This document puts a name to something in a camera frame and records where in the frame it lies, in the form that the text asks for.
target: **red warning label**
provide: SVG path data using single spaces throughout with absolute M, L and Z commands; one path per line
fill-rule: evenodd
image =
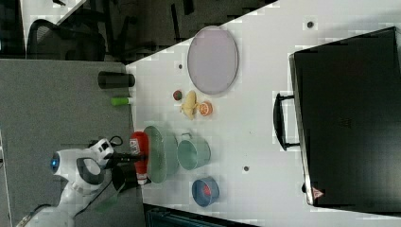
M 312 187 L 312 192 L 313 192 L 313 198 L 316 200 L 319 197 L 322 197 L 324 195 L 323 192 L 319 191 L 318 189 Z

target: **cup handle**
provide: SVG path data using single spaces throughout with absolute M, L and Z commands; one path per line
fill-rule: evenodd
M 183 139 L 192 139 L 192 135 L 189 132 L 183 133 L 182 137 L 183 137 Z

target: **briefcase handle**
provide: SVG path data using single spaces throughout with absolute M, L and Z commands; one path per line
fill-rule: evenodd
M 300 143 L 294 143 L 294 144 L 287 143 L 286 127 L 284 125 L 283 106 L 281 105 L 282 101 L 293 98 L 294 96 L 281 96 L 279 93 L 277 94 L 276 99 L 274 101 L 274 109 L 273 109 L 274 130 L 278 142 L 280 142 L 280 145 L 281 147 L 283 147 L 284 150 L 287 150 L 287 148 L 290 147 L 300 146 Z

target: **red object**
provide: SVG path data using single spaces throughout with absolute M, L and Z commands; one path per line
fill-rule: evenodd
M 183 93 L 180 90 L 174 92 L 173 97 L 176 101 L 179 101 L 183 98 Z
M 137 140 L 139 146 L 139 154 L 146 155 L 147 159 L 145 161 L 135 162 L 135 169 L 137 174 L 147 173 L 148 165 L 148 154 L 149 154 L 149 141 L 148 136 L 142 131 L 136 131 L 132 134 L 131 140 Z
M 207 185 L 203 187 L 203 194 L 205 194 L 206 196 L 212 195 L 212 193 L 210 192 L 210 188 Z

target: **teal cup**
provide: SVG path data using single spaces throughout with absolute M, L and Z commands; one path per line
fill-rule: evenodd
M 192 170 L 209 163 L 210 148 L 206 140 L 190 133 L 183 134 L 183 140 L 177 148 L 177 159 L 186 170 Z

